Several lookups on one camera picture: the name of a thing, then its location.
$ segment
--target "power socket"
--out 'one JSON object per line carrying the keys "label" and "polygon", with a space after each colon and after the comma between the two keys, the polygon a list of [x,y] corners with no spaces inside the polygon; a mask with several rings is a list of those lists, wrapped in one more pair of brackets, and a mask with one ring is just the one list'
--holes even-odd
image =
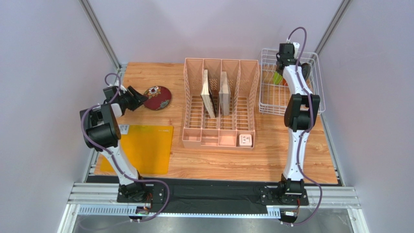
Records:
{"label": "power socket", "polygon": [[240,134],[239,135],[239,147],[252,147],[253,138],[250,134]]}

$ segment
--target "wire dish rack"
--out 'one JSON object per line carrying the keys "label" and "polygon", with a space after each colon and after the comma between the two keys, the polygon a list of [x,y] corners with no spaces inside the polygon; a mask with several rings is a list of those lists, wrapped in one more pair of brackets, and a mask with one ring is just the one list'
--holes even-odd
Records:
{"label": "wire dish rack", "polygon": [[[281,75],[275,72],[277,53],[278,50],[274,49],[262,49],[261,51],[259,112],[283,116],[291,93],[287,84],[284,84]],[[325,111],[325,98],[318,55],[314,52],[303,52],[300,62],[310,64],[310,75],[306,83],[312,93],[321,98],[318,111],[318,115],[320,115]]]}

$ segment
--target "gray floor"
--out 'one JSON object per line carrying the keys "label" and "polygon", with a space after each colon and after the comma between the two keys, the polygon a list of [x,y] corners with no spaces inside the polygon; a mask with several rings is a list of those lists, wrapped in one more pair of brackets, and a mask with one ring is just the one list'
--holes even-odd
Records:
{"label": "gray floor", "polygon": [[[297,222],[311,214],[301,210]],[[126,216],[78,216],[85,228],[103,228],[128,220]],[[75,226],[74,233],[86,233]],[[305,225],[286,227],[277,219],[249,218],[195,218],[195,217],[157,217],[143,223],[125,223],[100,233],[353,233],[348,212],[344,209],[319,210],[315,217]]]}

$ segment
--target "white sticker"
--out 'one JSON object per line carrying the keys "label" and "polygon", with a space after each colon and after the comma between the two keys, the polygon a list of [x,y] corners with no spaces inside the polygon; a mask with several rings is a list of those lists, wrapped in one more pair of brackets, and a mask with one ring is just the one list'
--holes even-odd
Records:
{"label": "white sticker", "polygon": [[128,134],[129,125],[118,125],[120,128],[121,134]]}

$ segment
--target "green object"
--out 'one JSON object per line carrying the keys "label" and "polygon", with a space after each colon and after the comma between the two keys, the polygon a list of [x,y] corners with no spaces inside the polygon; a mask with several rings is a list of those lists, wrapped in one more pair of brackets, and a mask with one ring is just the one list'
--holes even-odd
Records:
{"label": "green object", "polygon": [[273,84],[279,85],[279,83],[283,80],[283,76],[281,76],[279,73],[275,72],[273,75]]}

